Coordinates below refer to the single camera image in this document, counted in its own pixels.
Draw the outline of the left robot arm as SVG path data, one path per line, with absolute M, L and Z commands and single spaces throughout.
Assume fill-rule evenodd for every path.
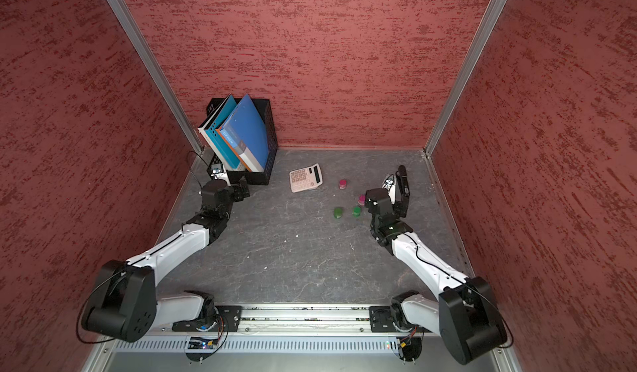
M 217 328 L 225 321 L 214 297 L 200 291 L 158 297 L 157 285 L 176 267 L 213 244 L 227 227 L 232 207 L 250 196 L 247 180 L 230 182 L 217 155 L 204 162 L 210 180 L 200 186 L 202 205 L 197 214 L 164 241 L 125 261 L 111 260 L 101 267 L 96 284 L 78 313 L 76 339 L 82 332 L 101 335 L 101 342 L 135 342 L 156 327 L 191 323 L 199 332 Z

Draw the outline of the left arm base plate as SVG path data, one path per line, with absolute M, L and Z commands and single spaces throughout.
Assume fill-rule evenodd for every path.
M 242 320 L 242 312 L 241 306 L 215 306 L 212 317 L 196 321 L 174 322 L 172 331 L 197 334 L 237 332 Z

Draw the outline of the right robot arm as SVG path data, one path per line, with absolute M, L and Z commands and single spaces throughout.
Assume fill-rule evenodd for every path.
M 410 195 L 405 166 L 399 166 L 381 187 L 365 194 L 373 239 L 406 264 L 434 295 L 428 299 L 419 292 L 408 291 L 393 297 L 389 307 L 392 323 L 396 330 L 405 333 L 400 341 L 401 359 L 414 361 L 419 357 L 422 342 L 416 337 L 419 328 L 438 335 L 461 365 L 491 350 L 512 347 L 514 334 L 498 309 L 489 283 L 451 267 L 404 222 Z

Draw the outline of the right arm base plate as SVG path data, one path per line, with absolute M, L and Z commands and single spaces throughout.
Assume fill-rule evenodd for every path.
M 430 333 L 424 327 L 417 327 L 407 322 L 398 322 L 396 314 L 389 306 L 371 306 L 368 309 L 369 323 L 373 333 L 396 333 L 408 335 L 416 329 L 417 333 Z

